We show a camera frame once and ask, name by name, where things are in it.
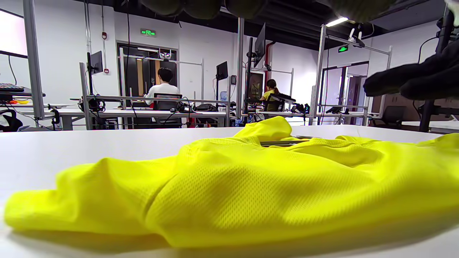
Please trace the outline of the person's right hand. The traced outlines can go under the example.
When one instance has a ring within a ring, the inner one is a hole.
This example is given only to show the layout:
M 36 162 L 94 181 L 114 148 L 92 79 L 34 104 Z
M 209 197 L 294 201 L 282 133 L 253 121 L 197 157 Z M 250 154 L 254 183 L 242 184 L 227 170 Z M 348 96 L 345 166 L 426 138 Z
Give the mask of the person's right hand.
M 457 99 L 459 96 L 459 42 L 447 45 L 422 63 L 404 64 L 377 72 L 364 83 L 368 97 L 400 94 L 412 101 Z

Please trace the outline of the person's left hand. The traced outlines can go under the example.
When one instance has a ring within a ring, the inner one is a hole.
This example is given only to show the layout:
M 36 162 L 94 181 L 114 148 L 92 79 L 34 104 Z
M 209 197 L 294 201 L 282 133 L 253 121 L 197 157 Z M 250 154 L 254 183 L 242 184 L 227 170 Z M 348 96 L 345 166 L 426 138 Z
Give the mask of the person's left hand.
M 139 3 L 161 16 L 174 17 L 185 11 L 195 19 L 215 18 L 224 5 L 238 18 L 253 19 L 269 3 L 268 0 L 139 0 Z M 395 0 L 327 0 L 326 5 L 337 15 L 355 22 L 367 22 L 395 5 Z

